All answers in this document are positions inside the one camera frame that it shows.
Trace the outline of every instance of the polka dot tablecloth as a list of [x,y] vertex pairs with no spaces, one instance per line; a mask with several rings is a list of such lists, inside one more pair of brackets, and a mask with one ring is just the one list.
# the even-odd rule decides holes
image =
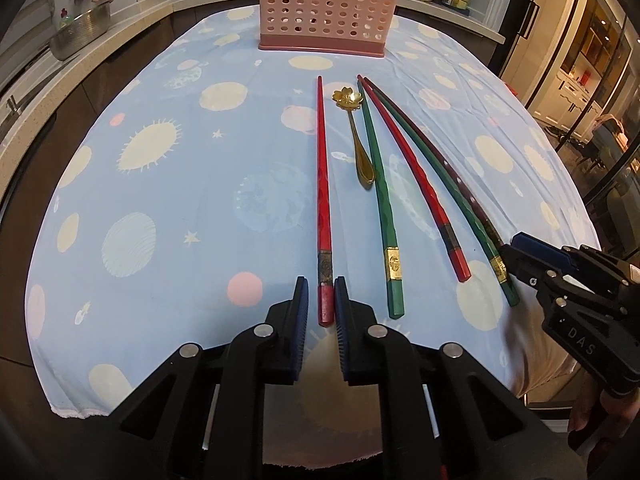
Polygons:
[[[394,17],[384,59],[257,48],[257,7],[203,20],[109,105],[53,195],[29,274],[26,320],[44,391],[61,416],[109,413],[185,342],[225,344],[315,287],[316,77],[326,109],[334,276],[415,343],[465,346],[516,392],[571,365],[540,330],[534,291],[509,308],[471,229],[417,152],[473,277],[458,283],[433,218],[377,111],[374,124],[402,259],[406,315],[386,314],[375,192],[356,177],[332,92],[369,76],[425,131],[503,239],[597,238],[544,133],[476,58]],[[362,115],[355,114],[366,144]],[[268,388],[264,459],[328,466],[381,449],[375,388],[348,388],[334,330],[310,295],[294,387]]]

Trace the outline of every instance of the countertop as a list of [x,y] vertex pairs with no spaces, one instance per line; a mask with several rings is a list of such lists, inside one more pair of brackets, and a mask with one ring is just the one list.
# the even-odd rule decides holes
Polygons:
[[[49,117],[84,78],[110,54],[146,28],[174,12],[222,1],[225,0],[144,0],[115,13],[112,16],[113,24],[107,33],[87,45],[71,59],[60,62],[50,52],[43,55],[2,97],[5,101],[13,95],[19,102],[47,75],[62,67],[31,101],[0,142],[0,195],[4,195],[24,153]],[[437,4],[417,0],[397,0],[396,5],[453,23],[496,43],[504,43],[503,36],[482,23]],[[4,120],[8,113],[6,104],[2,105],[0,121]]]

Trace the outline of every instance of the pink plastic basket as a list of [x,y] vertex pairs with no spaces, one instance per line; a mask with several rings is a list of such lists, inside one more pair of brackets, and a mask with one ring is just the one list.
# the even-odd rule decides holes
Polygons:
[[396,0],[260,0],[260,49],[384,57]]

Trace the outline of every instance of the spoon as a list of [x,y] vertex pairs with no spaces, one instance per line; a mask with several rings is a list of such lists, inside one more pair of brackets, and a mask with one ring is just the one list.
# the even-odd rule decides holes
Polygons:
[[352,113],[354,110],[360,108],[363,96],[360,92],[354,92],[352,88],[345,86],[342,90],[336,90],[334,92],[333,99],[337,107],[342,110],[346,110],[349,115],[349,124],[351,126],[351,135],[353,136],[353,145],[356,155],[356,172],[358,173],[358,180],[364,189],[369,190],[376,179],[376,172],[369,160],[369,155],[367,155],[364,146],[360,142],[360,137],[358,136],[356,123],[353,120]]

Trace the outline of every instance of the basket base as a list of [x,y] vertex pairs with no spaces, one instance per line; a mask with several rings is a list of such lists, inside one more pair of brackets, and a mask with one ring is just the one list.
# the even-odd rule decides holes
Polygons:
[[319,36],[283,36],[261,34],[260,50],[302,50],[306,52],[331,52],[353,56],[385,57],[385,44],[347,38],[322,38]]

